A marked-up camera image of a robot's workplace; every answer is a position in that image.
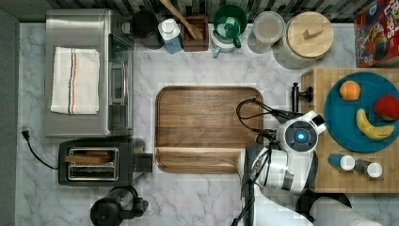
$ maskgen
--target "cereal box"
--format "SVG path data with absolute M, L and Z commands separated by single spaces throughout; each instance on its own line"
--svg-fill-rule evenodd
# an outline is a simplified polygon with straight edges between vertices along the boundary
M 355 20 L 358 68 L 399 62 L 399 0 L 380 0 Z

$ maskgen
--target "dish towel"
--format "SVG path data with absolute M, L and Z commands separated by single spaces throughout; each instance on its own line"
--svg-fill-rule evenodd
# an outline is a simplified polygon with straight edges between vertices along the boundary
M 95 49 L 56 47 L 51 111 L 97 114 L 100 54 Z

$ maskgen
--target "red apple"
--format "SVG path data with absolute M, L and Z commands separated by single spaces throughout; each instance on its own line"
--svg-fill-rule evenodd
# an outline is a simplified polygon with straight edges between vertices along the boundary
M 381 120 L 395 121 L 399 119 L 399 100 L 393 95 L 382 96 L 375 102 L 374 112 Z

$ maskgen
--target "wooden lid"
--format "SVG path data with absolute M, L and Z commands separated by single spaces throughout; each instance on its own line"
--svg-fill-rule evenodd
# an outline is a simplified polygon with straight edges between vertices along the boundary
M 304 12 L 288 24 L 288 43 L 302 57 L 322 56 L 334 40 L 334 30 L 329 20 L 317 12 Z

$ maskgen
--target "orange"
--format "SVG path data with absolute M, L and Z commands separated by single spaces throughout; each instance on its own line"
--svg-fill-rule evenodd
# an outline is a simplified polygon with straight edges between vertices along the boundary
M 345 101 L 356 101 L 360 96 L 360 86 L 357 82 L 348 80 L 341 85 L 340 94 Z

